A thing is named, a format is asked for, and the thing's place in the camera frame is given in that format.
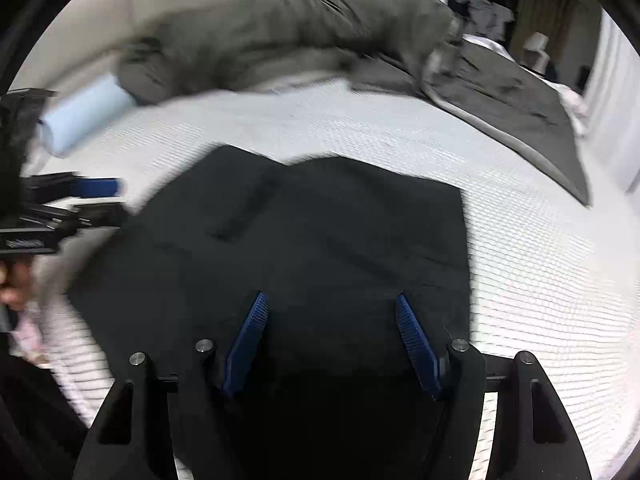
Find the black sleeve forearm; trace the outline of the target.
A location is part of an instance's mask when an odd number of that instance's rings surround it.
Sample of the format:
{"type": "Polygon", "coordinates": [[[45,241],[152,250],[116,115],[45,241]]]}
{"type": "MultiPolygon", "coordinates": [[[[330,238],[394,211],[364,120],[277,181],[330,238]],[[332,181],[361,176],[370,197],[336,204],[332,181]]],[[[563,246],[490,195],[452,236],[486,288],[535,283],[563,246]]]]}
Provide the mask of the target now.
{"type": "Polygon", "coordinates": [[[1,477],[70,479],[85,423],[48,370],[11,353],[17,315],[1,308],[1,477]]]}

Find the person's left hand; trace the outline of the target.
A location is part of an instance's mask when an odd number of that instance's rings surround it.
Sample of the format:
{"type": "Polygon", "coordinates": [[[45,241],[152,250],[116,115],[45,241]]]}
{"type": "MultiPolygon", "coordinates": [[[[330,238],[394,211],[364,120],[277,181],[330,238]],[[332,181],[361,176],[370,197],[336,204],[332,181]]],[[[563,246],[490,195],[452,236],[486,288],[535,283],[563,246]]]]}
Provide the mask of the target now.
{"type": "Polygon", "coordinates": [[[33,256],[1,261],[0,301],[12,311],[24,311],[34,296],[33,263],[33,256]]]}

